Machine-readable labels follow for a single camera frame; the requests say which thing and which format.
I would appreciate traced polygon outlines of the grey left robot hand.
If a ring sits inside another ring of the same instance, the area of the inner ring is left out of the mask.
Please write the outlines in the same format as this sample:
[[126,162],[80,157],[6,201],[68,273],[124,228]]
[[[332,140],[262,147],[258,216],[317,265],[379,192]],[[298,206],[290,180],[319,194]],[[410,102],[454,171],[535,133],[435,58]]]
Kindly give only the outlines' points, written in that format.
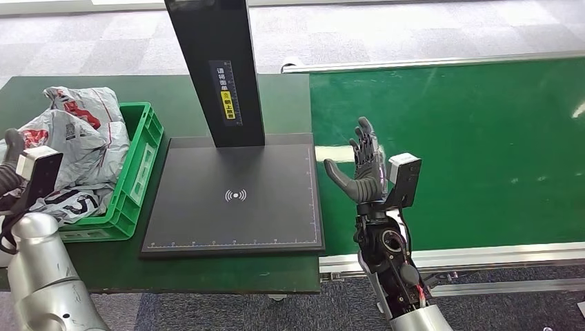
[[25,147],[23,137],[15,128],[6,130],[4,141],[7,150],[1,162],[1,196],[19,187],[23,181],[16,173],[16,169],[19,157]]

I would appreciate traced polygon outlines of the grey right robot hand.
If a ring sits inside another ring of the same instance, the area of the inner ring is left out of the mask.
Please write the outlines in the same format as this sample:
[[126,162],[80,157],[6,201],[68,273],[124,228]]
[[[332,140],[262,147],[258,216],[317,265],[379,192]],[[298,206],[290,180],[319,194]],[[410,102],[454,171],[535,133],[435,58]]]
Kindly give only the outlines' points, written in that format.
[[354,177],[343,173],[332,159],[324,159],[326,174],[357,204],[381,201],[388,193],[384,151],[366,117],[358,118],[355,134],[357,140],[349,140],[354,155]]

